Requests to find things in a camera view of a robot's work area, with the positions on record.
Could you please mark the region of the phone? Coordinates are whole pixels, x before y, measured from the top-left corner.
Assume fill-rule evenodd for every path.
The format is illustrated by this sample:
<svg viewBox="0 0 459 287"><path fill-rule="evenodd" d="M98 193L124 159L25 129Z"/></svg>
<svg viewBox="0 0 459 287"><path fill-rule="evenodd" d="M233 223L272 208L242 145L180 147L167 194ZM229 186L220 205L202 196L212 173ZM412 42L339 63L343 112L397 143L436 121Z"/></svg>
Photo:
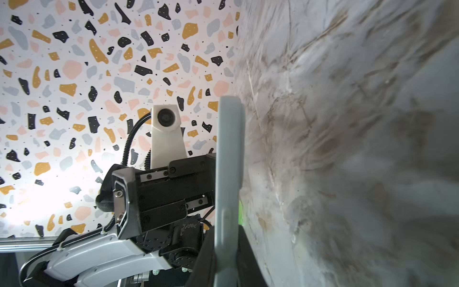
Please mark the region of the phone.
<svg viewBox="0 0 459 287"><path fill-rule="evenodd" d="M216 153L215 287L237 285L239 191L243 180L245 112L241 100L219 100Z"/></svg>

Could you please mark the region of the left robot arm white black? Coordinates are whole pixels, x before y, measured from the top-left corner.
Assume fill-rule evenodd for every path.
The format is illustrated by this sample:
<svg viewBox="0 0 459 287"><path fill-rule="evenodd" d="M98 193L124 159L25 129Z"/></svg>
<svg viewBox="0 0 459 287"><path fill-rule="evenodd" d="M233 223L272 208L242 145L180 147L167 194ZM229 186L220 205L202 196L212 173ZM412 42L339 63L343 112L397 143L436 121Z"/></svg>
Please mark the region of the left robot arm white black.
<svg viewBox="0 0 459 287"><path fill-rule="evenodd" d="M215 204L214 154L142 171L113 165L96 202L112 214L86 234L65 229L19 271L23 287L102 287L162 270L191 270Z"/></svg>

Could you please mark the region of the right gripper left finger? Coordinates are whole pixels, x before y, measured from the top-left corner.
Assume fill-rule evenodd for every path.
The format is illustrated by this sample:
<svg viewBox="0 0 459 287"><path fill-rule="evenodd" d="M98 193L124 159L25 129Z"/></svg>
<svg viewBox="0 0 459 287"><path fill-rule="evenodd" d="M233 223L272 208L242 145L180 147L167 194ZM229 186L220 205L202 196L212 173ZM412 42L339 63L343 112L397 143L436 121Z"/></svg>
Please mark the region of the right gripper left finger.
<svg viewBox="0 0 459 287"><path fill-rule="evenodd" d="M195 269L195 286L212 287L215 277L215 228L206 232Z"/></svg>

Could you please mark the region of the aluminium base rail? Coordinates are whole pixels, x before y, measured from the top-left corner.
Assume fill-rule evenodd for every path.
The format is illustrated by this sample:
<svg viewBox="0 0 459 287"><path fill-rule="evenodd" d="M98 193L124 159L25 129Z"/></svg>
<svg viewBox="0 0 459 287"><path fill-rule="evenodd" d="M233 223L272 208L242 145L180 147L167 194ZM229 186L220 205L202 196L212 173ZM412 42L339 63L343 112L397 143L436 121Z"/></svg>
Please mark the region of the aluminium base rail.
<svg viewBox="0 0 459 287"><path fill-rule="evenodd" d="M57 237L1 238L0 253L39 252L52 246Z"/></svg>

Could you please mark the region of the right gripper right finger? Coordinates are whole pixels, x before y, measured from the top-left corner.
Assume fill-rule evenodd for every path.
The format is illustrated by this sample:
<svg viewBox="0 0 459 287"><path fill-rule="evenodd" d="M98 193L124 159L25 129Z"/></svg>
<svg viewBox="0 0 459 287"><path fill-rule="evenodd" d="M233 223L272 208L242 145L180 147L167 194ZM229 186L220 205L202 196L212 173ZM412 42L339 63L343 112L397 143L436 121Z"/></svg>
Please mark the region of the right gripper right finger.
<svg viewBox="0 0 459 287"><path fill-rule="evenodd" d="M243 226L239 226L236 263L238 287L267 287Z"/></svg>

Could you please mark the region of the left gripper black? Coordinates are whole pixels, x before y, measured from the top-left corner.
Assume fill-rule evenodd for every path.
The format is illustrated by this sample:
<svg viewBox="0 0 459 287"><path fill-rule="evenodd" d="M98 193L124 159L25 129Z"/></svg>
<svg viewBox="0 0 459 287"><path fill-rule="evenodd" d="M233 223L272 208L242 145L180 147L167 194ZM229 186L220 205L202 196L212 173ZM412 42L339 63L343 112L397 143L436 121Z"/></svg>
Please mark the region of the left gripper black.
<svg viewBox="0 0 459 287"><path fill-rule="evenodd" d="M171 161L149 171L113 171L118 238L131 239L214 206L215 178L215 154Z"/></svg>

